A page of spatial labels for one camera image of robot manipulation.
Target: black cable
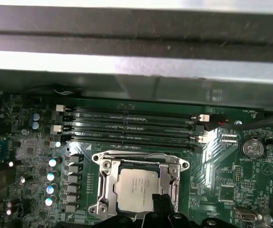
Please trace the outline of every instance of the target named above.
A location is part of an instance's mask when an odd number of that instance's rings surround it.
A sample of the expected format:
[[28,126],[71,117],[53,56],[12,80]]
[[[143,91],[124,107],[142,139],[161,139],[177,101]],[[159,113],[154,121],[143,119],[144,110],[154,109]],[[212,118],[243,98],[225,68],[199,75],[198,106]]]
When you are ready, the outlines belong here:
[[241,131],[259,129],[264,127],[273,127],[273,116],[256,121],[256,122],[245,123],[245,124],[223,123],[220,127],[232,129],[232,130],[241,130]]

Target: motherboard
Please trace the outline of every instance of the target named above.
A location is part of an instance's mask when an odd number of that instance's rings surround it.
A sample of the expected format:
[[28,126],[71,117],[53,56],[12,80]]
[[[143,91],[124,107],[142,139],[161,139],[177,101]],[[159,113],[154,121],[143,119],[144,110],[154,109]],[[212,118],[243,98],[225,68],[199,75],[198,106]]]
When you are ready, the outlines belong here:
[[5,228],[93,225],[152,211],[166,193],[200,224],[273,227],[273,127],[207,130],[213,117],[256,121],[263,111],[67,96],[3,95],[0,164],[14,180]]

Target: capacitor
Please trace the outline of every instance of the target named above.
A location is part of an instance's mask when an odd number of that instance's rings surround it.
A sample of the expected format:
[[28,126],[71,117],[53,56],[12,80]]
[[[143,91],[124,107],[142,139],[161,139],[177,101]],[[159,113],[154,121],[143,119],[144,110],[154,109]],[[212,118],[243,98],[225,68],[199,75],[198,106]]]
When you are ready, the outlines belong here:
[[267,225],[270,225],[273,223],[273,218],[271,215],[265,215],[264,216],[264,222],[267,224]]
[[33,114],[33,120],[34,120],[34,121],[40,120],[40,115],[39,115],[38,113],[34,113],[34,114]]
[[20,166],[21,164],[22,164],[22,160],[14,160],[14,161],[9,161],[8,166],[15,167],[15,166]]
[[49,166],[50,167],[55,167],[57,166],[59,163],[61,163],[62,159],[59,157],[54,157],[51,160],[49,160]]
[[38,122],[33,122],[32,123],[32,129],[34,130],[38,130],[42,127],[42,124],[38,123]]
[[21,202],[20,198],[12,199],[7,203],[7,207],[12,208],[12,207],[16,206],[17,204],[19,204],[20,202]]
[[55,178],[59,177],[59,172],[58,171],[53,171],[53,172],[50,172],[48,175],[47,175],[47,179],[48,181],[53,181]]
[[7,209],[7,215],[11,215],[13,212],[12,212],[12,210],[11,209]]
[[16,206],[8,208],[7,211],[6,211],[7,215],[11,215],[11,214],[15,213],[17,211],[17,208],[18,207],[16,207]]
[[23,185],[23,184],[25,184],[27,181],[30,181],[30,180],[32,180],[32,179],[33,179],[33,176],[32,176],[32,175],[29,175],[29,176],[27,176],[27,175],[21,176],[21,177],[20,177],[20,184]]
[[0,119],[5,119],[9,116],[8,113],[0,113]]
[[57,189],[58,189],[58,185],[53,183],[50,186],[47,186],[46,192],[47,194],[53,194],[57,191]]
[[1,107],[0,111],[3,113],[7,113],[9,111],[9,107],[7,106]]
[[61,147],[61,142],[55,142],[55,147]]
[[52,206],[53,203],[55,203],[57,200],[57,196],[56,195],[51,195],[49,198],[46,198],[45,204],[46,206],[50,207]]
[[259,159],[264,155],[265,146],[262,140],[251,136],[240,142],[239,151],[244,157],[249,159]]

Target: green circuit board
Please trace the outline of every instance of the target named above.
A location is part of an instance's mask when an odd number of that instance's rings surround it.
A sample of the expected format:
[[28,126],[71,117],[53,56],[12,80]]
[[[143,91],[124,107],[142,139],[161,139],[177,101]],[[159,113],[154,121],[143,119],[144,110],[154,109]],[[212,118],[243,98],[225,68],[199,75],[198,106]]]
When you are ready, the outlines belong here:
[[[22,160],[22,165],[16,170],[17,183],[10,186],[8,199],[20,197],[32,200],[31,213],[22,218],[18,214],[5,216],[5,227],[13,227],[13,221],[17,220],[21,221],[24,228],[54,227],[58,221],[88,225],[97,223],[99,219],[88,213],[88,207],[97,201],[99,172],[99,166],[91,161],[91,157],[94,153],[107,150],[162,152],[188,160],[191,167],[182,172],[180,177],[179,212],[188,215],[197,223],[207,217],[216,217],[241,228],[248,225],[255,227],[255,224],[241,222],[235,212],[237,206],[251,208],[262,215],[271,214],[273,217],[270,206],[270,199],[273,198],[273,146],[266,145],[264,156],[259,159],[246,158],[239,151],[240,141],[248,136],[273,139],[273,128],[252,131],[216,128],[207,133],[207,144],[187,143],[182,139],[171,138],[167,139],[170,146],[142,144],[139,141],[96,141],[93,140],[93,134],[87,134],[83,140],[69,139],[56,147],[55,142],[62,141],[60,135],[51,134],[51,126],[59,121],[59,115],[55,112],[56,105],[79,107],[81,110],[103,110],[104,113],[108,113],[108,110],[116,111],[117,114],[150,113],[153,121],[157,122],[160,121],[160,114],[168,113],[180,117],[187,114],[224,114],[232,122],[249,123],[262,113],[258,110],[227,107],[4,95],[2,107],[7,112],[7,118],[0,122],[0,129],[3,137],[7,138],[8,157],[15,156]],[[40,127],[36,130],[31,128],[34,113],[40,115]],[[164,143],[162,136],[157,139],[150,136],[150,139],[151,142],[160,140],[161,145]],[[13,142],[20,142],[20,147],[15,148]],[[202,147],[202,153],[193,152],[192,147],[179,147],[185,143]],[[59,186],[57,203],[52,207],[45,205],[48,197],[46,187],[51,184],[47,180],[47,174],[55,170],[48,166],[48,161],[55,156],[62,157],[65,161],[69,154],[84,155],[78,210],[74,213],[66,211],[65,207],[68,184],[65,162],[56,169],[60,173],[60,178],[55,181]],[[33,180],[21,186],[19,178],[22,175],[32,175]]]

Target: cpu socket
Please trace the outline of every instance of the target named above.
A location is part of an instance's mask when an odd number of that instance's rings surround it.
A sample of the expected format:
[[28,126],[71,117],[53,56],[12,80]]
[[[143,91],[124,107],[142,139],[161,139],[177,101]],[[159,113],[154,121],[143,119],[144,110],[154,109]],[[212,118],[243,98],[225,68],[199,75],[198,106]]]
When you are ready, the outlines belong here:
[[105,220],[153,210],[152,194],[169,194],[178,210],[180,172],[188,161],[164,153],[105,151],[92,156],[99,165],[97,203],[88,211]]

